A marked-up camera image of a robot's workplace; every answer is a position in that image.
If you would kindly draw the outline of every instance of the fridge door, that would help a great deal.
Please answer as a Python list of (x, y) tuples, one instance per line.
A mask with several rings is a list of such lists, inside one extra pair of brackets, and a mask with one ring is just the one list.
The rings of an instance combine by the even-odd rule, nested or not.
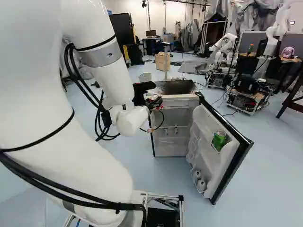
[[(200, 92), (196, 95), (200, 105), (193, 111), (186, 158), (198, 191), (215, 205), (254, 142), (238, 132)], [(220, 150), (213, 143), (218, 130), (227, 138)]]

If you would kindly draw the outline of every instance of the green soda can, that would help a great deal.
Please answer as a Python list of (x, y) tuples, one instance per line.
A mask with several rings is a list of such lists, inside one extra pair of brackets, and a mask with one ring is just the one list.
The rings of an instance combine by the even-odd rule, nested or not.
[(217, 130), (214, 133), (214, 138), (213, 138), (213, 141), (212, 141), (213, 147), (218, 152), (220, 152), (220, 150), (225, 145), (225, 143), (226, 143), (226, 132), (224, 132), (223, 130)]

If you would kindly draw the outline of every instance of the gray fabric cover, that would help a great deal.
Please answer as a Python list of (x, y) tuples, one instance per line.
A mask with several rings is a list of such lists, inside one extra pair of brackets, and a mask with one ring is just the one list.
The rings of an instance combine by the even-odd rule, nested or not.
[(276, 21), (276, 12), (284, 0), (246, 0), (236, 3), (228, 32), (238, 37), (243, 31), (265, 31)]
[(212, 0), (211, 6), (207, 7), (204, 21), (208, 21), (216, 13), (222, 17), (228, 17), (230, 13), (230, 0)]
[(198, 71), (204, 71), (207, 67), (207, 60), (198, 61), (184, 61), (178, 72), (190, 73), (190, 74), (201, 74)]
[(186, 28), (181, 30), (181, 44), (183, 51), (188, 52), (194, 48), (195, 43), (198, 40), (200, 29), (197, 19), (193, 19)]

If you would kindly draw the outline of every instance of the white robotic arm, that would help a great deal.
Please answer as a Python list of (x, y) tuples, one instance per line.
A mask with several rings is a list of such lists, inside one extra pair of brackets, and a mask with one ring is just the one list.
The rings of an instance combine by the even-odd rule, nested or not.
[(149, 111), (146, 106), (121, 108), (132, 101), (134, 88), (105, 6), (99, 0), (62, 0), (62, 24), (63, 35), (74, 43), (109, 97), (112, 123), (122, 135), (133, 136)]
[(214, 66), (220, 65), (223, 60), (223, 53), (228, 54), (232, 52), (233, 44), (237, 36), (227, 33), (225, 34), (218, 42), (209, 48), (210, 51), (213, 51), (209, 57), (208, 64), (214, 64)]
[[(14, 173), (20, 164), (95, 198), (132, 203), (133, 184), (128, 171), (73, 117), (59, 77), (64, 33), (115, 105), (134, 97), (105, 6), (100, 0), (6, 0), (0, 17), (0, 48), (5, 56), (0, 74), (0, 161)], [(117, 125), (121, 122), (123, 134), (132, 135), (147, 116), (146, 107), (137, 106), (128, 112), (117, 111), (112, 118)], [(35, 179), (31, 174), (19, 176), (28, 182)], [(126, 211), (53, 199), (95, 227), (117, 227), (126, 216)]]
[(268, 37), (268, 42), (264, 51), (265, 56), (272, 56), (278, 40), (274, 36), (278, 36), (279, 40), (287, 33), (288, 31), (288, 19), (290, 15), (291, 5), (295, 2), (302, 2), (301, 0), (288, 0), (283, 3), (283, 6), (279, 8), (276, 13), (276, 21), (272, 27), (269, 27), (266, 30), (266, 35)]

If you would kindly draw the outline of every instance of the cable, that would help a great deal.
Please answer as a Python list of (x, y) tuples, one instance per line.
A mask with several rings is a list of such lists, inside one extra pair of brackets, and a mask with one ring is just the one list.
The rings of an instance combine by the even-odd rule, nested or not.
[[(160, 123), (160, 125), (158, 127), (156, 127), (154, 130), (157, 130), (158, 128), (160, 128), (163, 125), (164, 120), (165, 120), (164, 113), (161, 110), (159, 110), (159, 112), (162, 114), (163, 119), (162, 119), (162, 122)], [(143, 132), (147, 132), (147, 130), (144, 130), (142, 128), (140, 128), (140, 130)]]
[(201, 4), (202, 3), (202, 0), (200, 0), (200, 8), (199, 8), (199, 19), (198, 19), (198, 24), (200, 24), (200, 13), (201, 13)]
[(76, 224), (76, 227), (79, 227), (80, 222), (81, 222), (81, 219), (78, 219), (77, 224)]
[[(185, 4), (185, 17), (184, 17), (184, 27), (186, 27), (186, 10), (187, 10), (187, 1), (186, 1), (186, 4)], [(181, 62), (182, 62), (182, 65), (181, 65), (181, 73), (182, 73), (182, 77), (183, 76), (183, 52), (182, 52), (182, 58), (181, 58)]]
[(265, 59), (265, 61), (259, 66), (259, 68), (257, 68), (257, 69), (253, 72), (253, 74), (252, 74), (251, 76), (253, 76), (253, 75), (262, 67), (262, 65), (264, 65), (265, 62), (267, 62), (268, 59), (269, 59), (269, 57), (267, 57), (267, 58)]
[(157, 130), (159, 127), (161, 127), (161, 126), (163, 125), (164, 120), (165, 120), (165, 118), (164, 118), (164, 113), (163, 113), (161, 110), (159, 110), (159, 112), (162, 114), (163, 120), (162, 120), (162, 122), (160, 123), (160, 125), (159, 125), (157, 128), (155, 128), (154, 130)]
[(224, 117), (224, 116), (232, 116), (232, 115), (234, 115), (235, 113), (240, 112), (240, 111), (242, 111), (242, 110), (243, 110), (243, 109), (240, 109), (240, 110), (237, 110), (237, 111), (233, 112), (232, 114), (225, 114), (225, 115), (222, 115), (222, 117)]
[(225, 95), (226, 92), (227, 92), (227, 90), (226, 90), (226, 91), (223, 90), (223, 95), (222, 95), (217, 101), (214, 101), (211, 105), (213, 105), (213, 104), (215, 104), (216, 102), (218, 102), (218, 101)]
[[(53, 182), (23, 166), (15, 162), (14, 160), (10, 159), (6, 156), (3, 152), (0, 152), (0, 162), (12, 173), (19, 176), (21, 179), (25, 180), (26, 182), (30, 183), (31, 185), (37, 187), (38, 189), (55, 196), (63, 201), (70, 202), (72, 204), (76, 204), (83, 207), (91, 207), (91, 208), (98, 208), (98, 209), (108, 209), (108, 210), (116, 210), (116, 213), (120, 210), (141, 210), (143, 212), (143, 220), (142, 220), (142, 227), (144, 227), (146, 222), (146, 209), (141, 204), (123, 204), (123, 203), (115, 203), (111, 201), (107, 201), (104, 199), (100, 199), (98, 197), (88, 195), (86, 193), (77, 191), (75, 189), (66, 187), (59, 183)], [(64, 192), (69, 194), (77, 195), (82, 198), (95, 201), (98, 203), (86, 202), (81, 201), (78, 199), (74, 199), (70, 196), (62, 194), (59, 191), (50, 188), (49, 186), (60, 189)]]
[[(64, 62), (65, 62), (65, 65), (66, 65), (66, 68), (67, 68), (67, 71), (69, 72), (70, 76), (71, 76), (71, 79), (74, 81), (74, 83), (78, 86), (78, 88), (82, 91), (82, 93), (85, 95), (85, 97), (98, 109), (97, 110), (97, 114), (96, 114), (96, 118), (95, 118), (95, 133), (96, 135), (98, 136), (98, 138), (96, 139), (96, 141), (99, 141), (99, 140), (113, 140), (115, 138), (117, 138), (120, 133), (118, 133), (117, 135), (115, 136), (110, 136), (108, 135), (108, 131), (109, 131), (109, 127), (108, 128), (102, 128), (101, 126), (101, 122), (100, 122), (100, 114), (101, 112), (106, 112), (106, 109), (104, 108), (104, 106), (102, 105), (102, 101), (103, 101), (103, 96), (104, 96), (104, 91), (102, 91), (102, 94), (101, 94), (101, 98), (100, 98), (100, 101), (99, 99), (97, 98), (97, 96), (93, 93), (93, 91), (90, 89), (90, 87), (85, 83), (84, 79), (82, 78), (82, 76), (80, 75), (78, 69), (77, 69), (77, 66), (75, 64), (75, 60), (73, 58), (73, 49), (75, 49), (75, 46), (73, 43), (70, 43), (68, 44), (66, 47), (65, 47), (65, 50), (64, 50)], [(73, 66), (73, 69), (76, 73), (76, 76), (73, 74), (70, 66), (69, 66), (69, 63), (68, 63), (68, 54), (70, 55), (70, 60), (71, 60), (71, 64)], [(81, 86), (81, 84), (78, 82), (78, 79), (81, 81), (81, 83), (84, 85), (84, 87), (88, 90), (88, 92), (94, 97), (94, 99), (96, 100), (97, 103), (95, 103), (92, 98), (89, 96), (89, 94), (85, 91), (85, 89)], [(97, 130), (97, 126), (99, 127), (99, 130), (101, 131), (101, 133), (99, 134), (98, 133), (98, 130)]]
[(75, 60), (74, 60), (74, 57), (73, 57), (73, 50), (75, 49), (75, 46), (72, 45), (70, 47), (70, 59), (71, 59), (71, 65), (77, 75), (77, 79), (80, 80), (80, 82), (84, 85), (84, 87), (88, 90), (88, 92), (91, 94), (91, 96), (93, 96), (93, 98), (99, 102), (99, 99), (97, 98), (97, 96), (95, 95), (95, 93), (90, 89), (90, 87), (85, 83), (84, 79), (82, 78), (82, 76), (80, 75), (79, 71), (78, 71), (78, 68), (76, 66), (76, 63), (75, 63)]
[(70, 47), (73, 46), (73, 43), (69, 43), (66, 45), (65, 50), (64, 50), (64, 62), (65, 62), (65, 66), (66, 69), (72, 79), (72, 81), (78, 86), (78, 88), (80, 89), (80, 91), (85, 95), (85, 97), (96, 107), (98, 108), (98, 104), (96, 104), (94, 102), (94, 100), (87, 94), (87, 92), (84, 90), (84, 88), (81, 86), (81, 84), (78, 82), (78, 80), (75, 78), (75, 75), (73, 74), (69, 63), (68, 63), (68, 53), (70, 50)]

